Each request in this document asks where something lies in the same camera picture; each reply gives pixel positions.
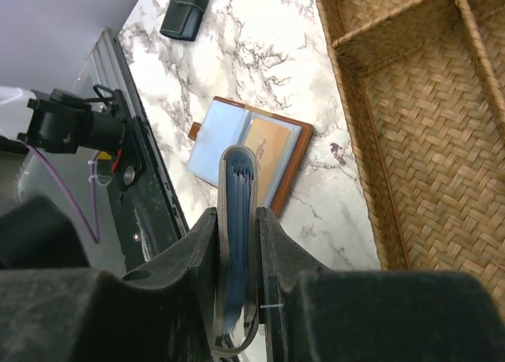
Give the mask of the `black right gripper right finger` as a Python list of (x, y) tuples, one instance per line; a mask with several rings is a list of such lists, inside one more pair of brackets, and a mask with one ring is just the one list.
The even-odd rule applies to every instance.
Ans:
[(500, 361), (503, 322), (469, 274), (333, 271), (256, 213), (269, 361)]

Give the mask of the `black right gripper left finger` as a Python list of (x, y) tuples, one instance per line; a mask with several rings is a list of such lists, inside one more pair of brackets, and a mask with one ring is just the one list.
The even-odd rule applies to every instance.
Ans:
[(4, 361), (209, 361), (217, 216), (118, 278), (87, 265), (56, 207), (1, 217)]

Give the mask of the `grey card holder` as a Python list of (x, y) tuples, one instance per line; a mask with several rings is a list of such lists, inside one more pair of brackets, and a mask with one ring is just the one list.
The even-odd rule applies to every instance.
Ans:
[[(218, 237), (219, 268), (215, 286), (211, 353), (231, 358), (251, 344), (259, 326), (258, 191), (256, 156), (244, 145), (232, 145), (219, 161)], [(220, 342), (244, 318), (245, 340), (239, 346)]]

